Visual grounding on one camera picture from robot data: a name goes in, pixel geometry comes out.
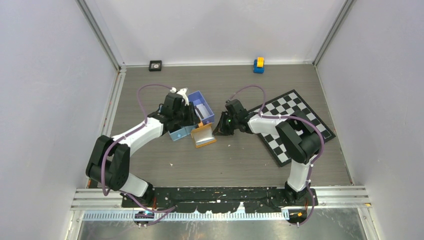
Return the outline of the orange leather card holder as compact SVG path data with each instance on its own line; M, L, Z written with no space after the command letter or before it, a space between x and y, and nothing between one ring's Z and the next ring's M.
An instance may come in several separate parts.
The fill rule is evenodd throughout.
M201 148L217 141L213 135L212 123L193 129L190 135L196 148Z

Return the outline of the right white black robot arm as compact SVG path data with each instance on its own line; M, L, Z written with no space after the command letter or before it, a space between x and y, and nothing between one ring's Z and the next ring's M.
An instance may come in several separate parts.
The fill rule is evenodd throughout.
M312 167L321 156L324 138L318 128L300 110L292 115L265 115L248 112L238 99L228 100L213 135L231 136L235 130L247 134L279 136L291 159L290 174L283 194L288 203L299 205L311 193Z

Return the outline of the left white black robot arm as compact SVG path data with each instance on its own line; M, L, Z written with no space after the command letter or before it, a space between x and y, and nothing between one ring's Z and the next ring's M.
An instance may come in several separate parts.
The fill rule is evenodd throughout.
M131 156L150 141L176 128L200 123L193 102L185 89L168 93L158 109L124 133L97 138L85 174L104 185L106 190L122 191L134 196L141 207L153 202L151 183L130 173Z

